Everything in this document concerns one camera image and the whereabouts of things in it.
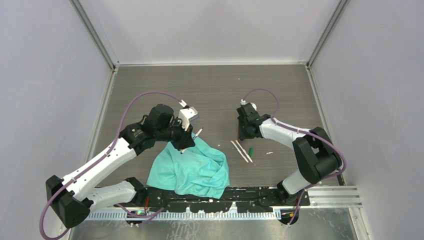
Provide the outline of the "black-tipped white pen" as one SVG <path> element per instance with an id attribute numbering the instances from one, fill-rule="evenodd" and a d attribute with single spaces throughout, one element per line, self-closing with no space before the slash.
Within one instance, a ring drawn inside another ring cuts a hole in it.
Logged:
<path id="1" fill-rule="evenodd" d="M 195 133 L 195 135 L 194 135 L 194 137 L 192 138 L 192 140 L 194 141 L 199 135 L 200 135 L 200 133 L 203 131 L 203 127 L 202 128 L 200 128 L 196 133 Z M 185 151 L 187 150 L 187 148 L 185 148 L 185 149 L 182 149 L 181 151 L 180 151 L 180 153 L 181 154 L 183 154 Z"/>

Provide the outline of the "orange-tipped white pen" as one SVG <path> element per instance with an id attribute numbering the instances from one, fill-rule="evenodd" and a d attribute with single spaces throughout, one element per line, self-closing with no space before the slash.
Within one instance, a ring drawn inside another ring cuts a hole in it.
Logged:
<path id="1" fill-rule="evenodd" d="M 241 157 L 244 159 L 244 161 L 246 162 L 246 163 L 249 163 L 249 160 L 246 158 L 246 156 L 242 153 L 242 151 L 240 150 L 240 148 L 237 146 L 237 144 L 233 141 L 233 140 L 231 140 L 230 141 L 231 142 L 231 144 L 234 146 L 234 148 L 237 150 L 237 152 L 241 155 Z"/>

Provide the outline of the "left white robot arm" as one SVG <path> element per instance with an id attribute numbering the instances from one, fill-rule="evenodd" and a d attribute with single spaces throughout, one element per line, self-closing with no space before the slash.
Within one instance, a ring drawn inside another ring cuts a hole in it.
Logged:
<path id="1" fill-rule="evenodd" d="M 156 142 L 171 143 L 178 151 L 194 147 L 191 122 L 198 117 L 198 111 L 188 105 L 175 116 L 170 106 L 158 104 L 141 121 L 119 131 L 117 139 L 83 166 L 62 178 L 51 176 L 45 184 L 49 206 L 67 229 L 106 207 L 126 203 L 141 206 L 147 201 L 147 189 L 135 177 L 106 187 L 98 184 Z"/>

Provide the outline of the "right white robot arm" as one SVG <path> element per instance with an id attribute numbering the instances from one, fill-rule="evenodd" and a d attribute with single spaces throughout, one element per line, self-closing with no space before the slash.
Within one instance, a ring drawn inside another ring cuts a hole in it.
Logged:
<path id="1" fill-rule="evenodd" d="M 277 198 L 281 204 L 291 205 L 297 199 L 298 192 L 317 184 L 342 167 L 342 158 L 323 128 L 297 128 L 269 114 L 260 115 L 254 103 L 243 99 L 236 111 L 238 137 L 241 140 L 273 140 L 294 152 L 297 170 L 277 184 Z"/>

